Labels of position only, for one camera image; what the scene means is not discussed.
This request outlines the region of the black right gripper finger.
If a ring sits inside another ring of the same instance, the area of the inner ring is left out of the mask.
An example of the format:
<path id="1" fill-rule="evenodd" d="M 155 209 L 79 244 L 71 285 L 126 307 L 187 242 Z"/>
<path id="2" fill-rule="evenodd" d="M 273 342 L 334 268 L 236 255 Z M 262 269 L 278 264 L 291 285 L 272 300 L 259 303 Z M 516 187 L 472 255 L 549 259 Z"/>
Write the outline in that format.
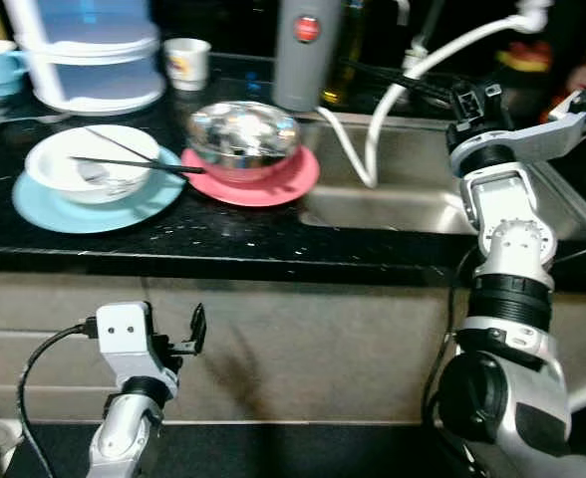
<path id="1" fill-rule="evenodd" d="M 422 79 L 402 76 L 402 74 L 389 72 L 389 70 L 384 70 L 379 67 L 371 67 L 371 65 L 360 63 L 360 61 L 353 61 L 349 58 L 340 58 L 339 64 L 343 65 L 343 67 L 349 67 L 358 70 L 358 72 L 363 72 L 366 76 L 376 77 L 380 81 L 402 87 L 404 90 L 415 91 L 422 96 L 430 97 L 430 99 L 440 99 L 447 102 L 455 101 L 455 93 L 452 90 L 424 82 Z"/>

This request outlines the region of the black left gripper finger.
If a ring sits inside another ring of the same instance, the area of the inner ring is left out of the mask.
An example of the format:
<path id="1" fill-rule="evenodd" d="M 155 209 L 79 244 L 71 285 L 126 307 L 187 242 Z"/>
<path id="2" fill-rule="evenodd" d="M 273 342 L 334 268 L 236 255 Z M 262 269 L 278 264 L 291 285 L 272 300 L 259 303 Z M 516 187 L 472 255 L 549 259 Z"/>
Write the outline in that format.
<path id="1" fill-rule="evenodd" d="M 207 334 L 206 310 L 202 304 L 194 306 L 189 323 L 189 337 L 185 341 L 170 345 L 169 353 L 172 356 L 198 356 L 202 354 L 203 341 Z"/>

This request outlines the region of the metal sink faucet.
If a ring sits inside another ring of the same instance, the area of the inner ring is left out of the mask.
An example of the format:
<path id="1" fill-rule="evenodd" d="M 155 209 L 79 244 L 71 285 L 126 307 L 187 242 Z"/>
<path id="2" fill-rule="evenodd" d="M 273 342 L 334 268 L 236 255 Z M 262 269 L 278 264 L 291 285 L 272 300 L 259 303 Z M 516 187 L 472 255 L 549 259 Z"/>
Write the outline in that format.
<path id="1" fill-rule="evenodd" d="M 413 0 L 395 0 L 398 5 L 397 22 L 399 26 L 408 26 L 409 14 L 412 12 Z M 431 0 L 429 9 L 427 9 L 426 17 L 422 26 L 417 29 L 412 37 L 411 44 L 406 50 L 403 60 L 403 69 L 407 70 L 414 67 L 416 63 L 423 60 L 429 54 L 427 45 L 429 39 L 434 35 L 435 28 L 438 26 L 440 13 L 442 13 L 443 5 L 446 0 Z"/>

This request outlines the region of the dark glass oil bottle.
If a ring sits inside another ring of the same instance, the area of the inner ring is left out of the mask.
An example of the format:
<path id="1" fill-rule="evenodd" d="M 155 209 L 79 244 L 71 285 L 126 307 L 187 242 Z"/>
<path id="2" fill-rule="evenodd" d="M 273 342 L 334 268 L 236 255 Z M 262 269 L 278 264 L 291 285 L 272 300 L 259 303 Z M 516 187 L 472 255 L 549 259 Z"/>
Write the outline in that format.
<path id="1" fill-rule="evenodd" d="M 342 106 L 347 103 L 349 87 L 354 79 L 351 61 L 360 59 L 369 0 L 343 0 L 342 26 L 337 41 L 335 61 L 321 99 L 325 104 Z"/>

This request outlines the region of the grey cabinet front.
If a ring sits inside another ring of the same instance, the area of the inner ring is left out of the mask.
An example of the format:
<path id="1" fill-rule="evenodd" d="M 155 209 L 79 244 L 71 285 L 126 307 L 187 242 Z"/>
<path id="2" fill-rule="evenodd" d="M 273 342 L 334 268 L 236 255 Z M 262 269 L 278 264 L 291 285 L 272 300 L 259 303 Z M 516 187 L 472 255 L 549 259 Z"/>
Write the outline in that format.
<path id="1" fill-rule="evenodd" d="M 205 348 L 185 360 L 166 411 L 174 422 L 416 422 L 447 306 L 443 287 L 0 273 L 0 418 L 44 339 L 137 300 L 175 339 L 206 308 Z"/>

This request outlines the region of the grey bottle with red logo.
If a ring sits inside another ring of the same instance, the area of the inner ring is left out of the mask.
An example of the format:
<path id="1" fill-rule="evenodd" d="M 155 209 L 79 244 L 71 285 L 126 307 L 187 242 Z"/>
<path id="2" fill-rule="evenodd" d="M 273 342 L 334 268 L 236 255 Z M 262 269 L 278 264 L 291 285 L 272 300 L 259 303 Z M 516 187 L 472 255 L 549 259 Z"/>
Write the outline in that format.
<path id="1" fill-rule="evenodd" d="M 310 113 L 319 106 L 342 17 L 342 0 L 280 0 L 273 77 L 276 106 L 292 113 Z"/>

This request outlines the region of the stainless steel sink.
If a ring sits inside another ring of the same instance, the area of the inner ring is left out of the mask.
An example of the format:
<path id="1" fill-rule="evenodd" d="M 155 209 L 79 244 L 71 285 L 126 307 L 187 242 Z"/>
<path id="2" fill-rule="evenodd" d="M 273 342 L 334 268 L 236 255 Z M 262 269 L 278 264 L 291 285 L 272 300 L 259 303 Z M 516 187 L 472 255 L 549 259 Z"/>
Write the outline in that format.
<path id="1" fill-rule="evenodd" d="M 310 226 L 476 235 L 466 222 L 457 178 L 449 171 L 449 121 L 389 116 L 380 137 L 379 182 L 363 185 L 327 119 L 299 113 L 302 144 L 320 164 L 319 181 L 302 197 Z M 335 114 L 363 150 L 370 115 Z M 586 240 L 586 201 L 548 164 L 528 165 L 538 211 L 560 240 Z"/>

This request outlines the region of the pink plate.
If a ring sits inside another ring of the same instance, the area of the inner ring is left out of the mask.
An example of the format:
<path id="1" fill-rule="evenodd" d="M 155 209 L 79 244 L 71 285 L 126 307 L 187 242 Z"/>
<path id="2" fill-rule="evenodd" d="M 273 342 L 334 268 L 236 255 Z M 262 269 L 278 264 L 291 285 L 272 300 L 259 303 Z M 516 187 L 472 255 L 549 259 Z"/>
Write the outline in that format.
<path id="1" fill-rule="evenodd" d="M 246 208 L 269 208 L 305 196 L 319 181 L 319 174 L 319 159 L 310 147 L 301 146 L 281 171 L 260 181 L 226 182 L 207 173 L 189 174 L 187 181 L 194 190 L 221 203 Z"/>

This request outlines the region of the light blue plate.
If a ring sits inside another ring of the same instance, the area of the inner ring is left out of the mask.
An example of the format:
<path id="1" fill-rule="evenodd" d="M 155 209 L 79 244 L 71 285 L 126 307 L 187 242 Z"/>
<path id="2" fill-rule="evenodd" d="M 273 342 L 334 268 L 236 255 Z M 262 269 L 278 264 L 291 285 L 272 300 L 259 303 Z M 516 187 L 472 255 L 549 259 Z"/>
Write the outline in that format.
<path id="1" fill-rule="evenodd" d="M 99 204 L 75 203 L 56 188 L 21 173 L 12 187 L 12 206 L 33 226 L 69 235 L 93 235 L 134 226 L 155 217 L 174 203 L 185 181 L 178 174 L 147 170 L 146 182 L 128 196 L 115 199 L 106 192 Z"/>

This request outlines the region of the black chopstick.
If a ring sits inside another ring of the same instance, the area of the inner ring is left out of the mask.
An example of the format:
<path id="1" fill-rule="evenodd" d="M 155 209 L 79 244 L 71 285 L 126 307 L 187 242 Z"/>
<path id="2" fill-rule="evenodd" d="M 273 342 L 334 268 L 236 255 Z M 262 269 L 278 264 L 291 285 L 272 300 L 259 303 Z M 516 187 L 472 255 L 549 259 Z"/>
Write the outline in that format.
<path id="1" fill-rule="evenodd" d="M 119 142 L 119 141 L 116 141 L 115 139 L 111 139 L 110 137 L 107 137 L 106 135 L 103 135 L 102 133 L 100 133 L 96 130 L 93 130 L 92 128 L 89 128 L 88 126 L 83 126 L 82 129 L 84 131 L 91 132 L 93 135 L 95 135 L 99 139 L 105 140 L 107 142 L 111 142 L 112 144 L 119 146 L 122 149 L 129 151 L 130 153 L 136 154 L 137 156 L 142 156 L 143 159 L 148 160 L 148 162 L 151 162 L 153 164 L 160 164 L 160 160 L 157 159 L 156 156 L 151 156 L 151 155 L 145 154 L 142 151 L 134 149 L 132 146 L 125 145 L 123 142 Z"/>
<path id="2" fill-rule="evenodd" d="M 147 169 L 157 169 L 157 171 L 168 171 L 171 173 L 187 173 L 187 174 L 206 173 L 205 168 L 196 167 L 196 165 L 173 165 L 173 164 L 160 163 L 160 162 L 126 162 L 125 160 L 90 158 L 89 156 L 71 156 L 71 159 L 79 160 L 80 162 L 97 162 L 97 163 L 107 163 L 107 164 L 116 164 L 116 165 L 133 165 L 134 167 L 142 167 L 142 168 L 147 168 Z"/>

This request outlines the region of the shiny steel bowl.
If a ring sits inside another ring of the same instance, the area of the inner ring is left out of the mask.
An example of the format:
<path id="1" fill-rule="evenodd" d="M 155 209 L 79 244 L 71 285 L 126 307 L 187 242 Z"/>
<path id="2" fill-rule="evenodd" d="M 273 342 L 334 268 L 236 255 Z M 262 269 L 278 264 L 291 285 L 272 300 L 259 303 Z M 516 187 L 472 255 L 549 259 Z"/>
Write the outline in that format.
<path id="1" fill-rule="evenodd" d="M 211 176 L 252 183 L 285 168 L 301 146 L 301 127 L 262 102 L 215 102 L 188 116 L 185 141 Z"/>

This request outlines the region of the white bowl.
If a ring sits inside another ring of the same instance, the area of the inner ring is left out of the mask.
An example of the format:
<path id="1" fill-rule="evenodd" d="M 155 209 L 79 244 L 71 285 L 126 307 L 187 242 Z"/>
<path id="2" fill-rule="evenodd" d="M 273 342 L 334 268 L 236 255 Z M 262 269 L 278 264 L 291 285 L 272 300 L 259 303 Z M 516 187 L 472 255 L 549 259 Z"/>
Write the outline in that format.
<path id="1" fill-rule="evenodd" d="M 111 139 L 151 156 L 158 156 L 159 142 L 143 130 L 124 124 L 92 124 L 89 126 Z M 142 156 L 99 139 L 82 127 L 52 133 L 38 142 L 25 159 L 25 172 L 41 185 L 56 188 L 75 203 L 99 204 L 99 194 L 120 199 L 139 188 L 148 177 L 147 168 L 97 162 L 80 162 L 71 156 L 147 162 Z"/>

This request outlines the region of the white printed cup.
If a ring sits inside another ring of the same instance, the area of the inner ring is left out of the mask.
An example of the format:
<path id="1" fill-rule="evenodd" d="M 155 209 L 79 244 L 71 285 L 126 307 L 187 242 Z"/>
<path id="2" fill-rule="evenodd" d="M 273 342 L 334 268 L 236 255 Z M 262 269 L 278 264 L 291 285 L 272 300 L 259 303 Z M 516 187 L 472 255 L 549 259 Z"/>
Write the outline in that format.
<path id="1" fill-rule="evenodd" d="M 209 78 L 211 45 L 198 38 L 169 38 L 162 42 L 166 75 L 175 90 L 202 91 Z"/>

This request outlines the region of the white blue plastic food container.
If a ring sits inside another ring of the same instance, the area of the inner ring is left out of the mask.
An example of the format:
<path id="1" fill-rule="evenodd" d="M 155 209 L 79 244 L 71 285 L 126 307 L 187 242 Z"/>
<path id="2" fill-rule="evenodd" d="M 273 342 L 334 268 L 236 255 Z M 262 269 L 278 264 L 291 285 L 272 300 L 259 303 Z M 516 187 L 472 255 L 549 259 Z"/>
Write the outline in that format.
<path id="1" fill-rule="evenodd" d="M 58 113 L 116 116 L 147 108 L 162 96 L 165 78 L 144 47 L 82 58 L 24 47 L 35 99 Z"/>
<path id="2" fill-rule="evenodd" d="M 23 49 L 71 58 L 133 54 L 159 45 L 148 0 L 3 0 Z"/>

